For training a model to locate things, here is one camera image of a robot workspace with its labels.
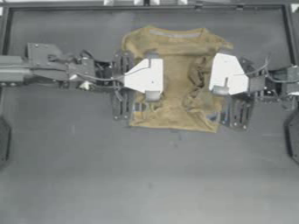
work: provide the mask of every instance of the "tan t-shirt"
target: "tan t-shirt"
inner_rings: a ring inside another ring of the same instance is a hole
[[[145,102],[144,95],[136,94],[135,105],[144,104],[144,110],[133,111],[129,125],[217,131],[223,98],[209,92],[208,85],[212,59],[221,47],[232,48],[232,44],[204,28],[168,31],[148,25],[124,36],[121,48],[133,53],[135,60],[156,52],[164,69],[163,99]]]

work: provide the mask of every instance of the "wrinkled fabric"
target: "wrinkled fabric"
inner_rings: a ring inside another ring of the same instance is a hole
[[[123,38],[121,48],[135,55],[136,63],[148,52],[163,58],[163,97],[147,102],[136,93],[129,125],[177,130],[216,132],[223,98],[208,90],[212,59],[221,47],[232,44],[207,29],[168,31],[151,25]]]

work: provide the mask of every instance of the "metal bracket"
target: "metal bracket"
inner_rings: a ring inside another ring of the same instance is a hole
[[[135,91],[121,89],[119,93],[121,95],[121,100],[117,99],[117,95],[115,93],[111,94],[112,115],[115,120],[127,120],[132,112]]]
[[[10,126],[5,119],[0,117],[0,167],[5,164],[9,158],[9,143],[10,143]]]
[[[233,130],[245,130],[253,109],[253,99],[245,94],[227,97],[227,105],[220,114],[221,125]]]
[[[288,154],[293,161],[299,163],[299,111],[295,111],[293,116],[285,122],[285,143]]]

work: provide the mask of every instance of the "dark gray surface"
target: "dark gray surface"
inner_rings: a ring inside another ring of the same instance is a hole
[[[17,12],[10,54],[26,42],[89,49],[109,60],[121,36],[147,25],[205,26],[259,62],[289,63],[279,11],[255,15]],[[299,167],[285,155],[279,105],[256,107],[247,132],[133,129],[107,95],[12,89],[12,161],[0,172],[0,223],[297,223]]]

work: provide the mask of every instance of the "gray floor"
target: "gray floor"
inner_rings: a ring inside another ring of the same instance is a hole
[[[26,42],[109,60],[143,25],[207,27],[256,63],[289,63],[279,11],[16,12],[10,54]],[[135,129],[107,95],[46,87],[6,91],[12,160],[0,172],[2,224],[297,223],[299,166],[285,155],[279,105],[257,105],[247,132]]]

